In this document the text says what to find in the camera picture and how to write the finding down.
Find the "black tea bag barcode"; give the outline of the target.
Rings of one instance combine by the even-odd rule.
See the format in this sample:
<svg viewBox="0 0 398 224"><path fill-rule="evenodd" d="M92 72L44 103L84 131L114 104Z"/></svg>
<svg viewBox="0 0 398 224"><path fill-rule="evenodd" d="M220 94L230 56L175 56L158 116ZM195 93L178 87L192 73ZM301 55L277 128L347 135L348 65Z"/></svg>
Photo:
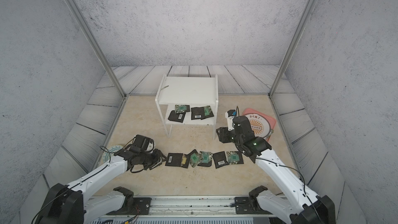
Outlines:
<svg viewBox="0 0 398 224"><path fill-rule="evenodd" d="M214 161L216 169L229 165L225 151L214 153L212 155L212 160Z"/></svg>

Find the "oolong tea bag yellow label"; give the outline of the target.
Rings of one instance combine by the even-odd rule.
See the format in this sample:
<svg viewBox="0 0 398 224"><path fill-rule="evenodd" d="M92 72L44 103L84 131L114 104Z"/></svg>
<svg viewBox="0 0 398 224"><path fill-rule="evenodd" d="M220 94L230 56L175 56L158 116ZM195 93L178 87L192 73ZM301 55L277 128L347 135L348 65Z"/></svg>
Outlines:
<svg viewBox="0 0 398 224"><path fill-rule="evenodd" d="M189 164L190 164L190 156L186 155L186 154L182 154L180 166L182 168L187 169L189 167Z"/></svg>

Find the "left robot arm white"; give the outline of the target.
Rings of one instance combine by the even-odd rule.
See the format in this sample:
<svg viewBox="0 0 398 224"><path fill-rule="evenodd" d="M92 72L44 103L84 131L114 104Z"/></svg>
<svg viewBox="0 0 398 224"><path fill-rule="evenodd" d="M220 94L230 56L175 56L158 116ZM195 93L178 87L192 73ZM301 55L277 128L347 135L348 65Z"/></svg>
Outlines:
<svg viewBox="0 0 398 224"><path fill-rule="evenodd" d="M95 197L94 194L107 183L125 172L135 174L135 166L152 170L167 160L153 139L136 135L116 152L101 148L110 155L100 167L66 185L60 183L50 188L44 203L33 217L34 224L88 224L107 215L131 215L132 222L140 213L132 191L116 187L109 194Z"/></svg>

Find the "jasmine tea bag floral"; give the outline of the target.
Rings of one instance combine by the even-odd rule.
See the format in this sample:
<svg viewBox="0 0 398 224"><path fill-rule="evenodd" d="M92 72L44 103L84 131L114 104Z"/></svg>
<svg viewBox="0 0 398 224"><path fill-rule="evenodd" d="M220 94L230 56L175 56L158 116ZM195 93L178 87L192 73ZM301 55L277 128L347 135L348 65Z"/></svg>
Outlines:
<svg viewBox="0 0 398 224"><path fill-rule="evenodd" d="M199 167L211 167L212 165L212 153L208 151L200 151L201 162L198 164Z"/></svg>

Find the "floral tea bag green label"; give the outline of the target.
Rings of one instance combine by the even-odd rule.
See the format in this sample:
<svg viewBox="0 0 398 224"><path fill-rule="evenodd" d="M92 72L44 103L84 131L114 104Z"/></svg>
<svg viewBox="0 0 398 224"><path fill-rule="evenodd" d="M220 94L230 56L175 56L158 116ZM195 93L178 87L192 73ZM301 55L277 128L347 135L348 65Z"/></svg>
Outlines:
<svg viewBox="0 0 398 224"><path fill-rule="evenodd" d="M243 155L239 151L227 151L226 156L229 164L244 164Z"/></svg>

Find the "green label tea bag pile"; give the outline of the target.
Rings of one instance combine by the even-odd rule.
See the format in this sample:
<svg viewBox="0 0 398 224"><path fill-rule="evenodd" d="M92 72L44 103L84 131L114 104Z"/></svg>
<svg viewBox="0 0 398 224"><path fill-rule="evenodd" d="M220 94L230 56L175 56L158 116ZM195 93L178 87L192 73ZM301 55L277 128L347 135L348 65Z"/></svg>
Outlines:
<svg viewBox="0 0 398 224"><path fill-rule="evenodd" d="M202 162L202 155L194 149L189 153L190 161L189 164L194 168Z"/></svg>

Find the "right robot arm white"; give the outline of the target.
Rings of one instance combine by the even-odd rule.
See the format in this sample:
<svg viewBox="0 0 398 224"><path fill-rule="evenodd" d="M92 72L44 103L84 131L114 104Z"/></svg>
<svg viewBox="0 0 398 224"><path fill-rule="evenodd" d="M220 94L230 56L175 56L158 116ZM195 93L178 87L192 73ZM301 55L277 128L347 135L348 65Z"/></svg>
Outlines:
<svg viewBox="0 0 398 224"><path fill-rule="evenodd" d="M237 150L261 168L283 192L284 198L259 186L249 194L254 212L266 211L286 224L334 224L336 210L328 196L319 196L296 169L285 165L264 138L255 136L246 116L226 116L227 127L216 130L219 141Z"/></svg>

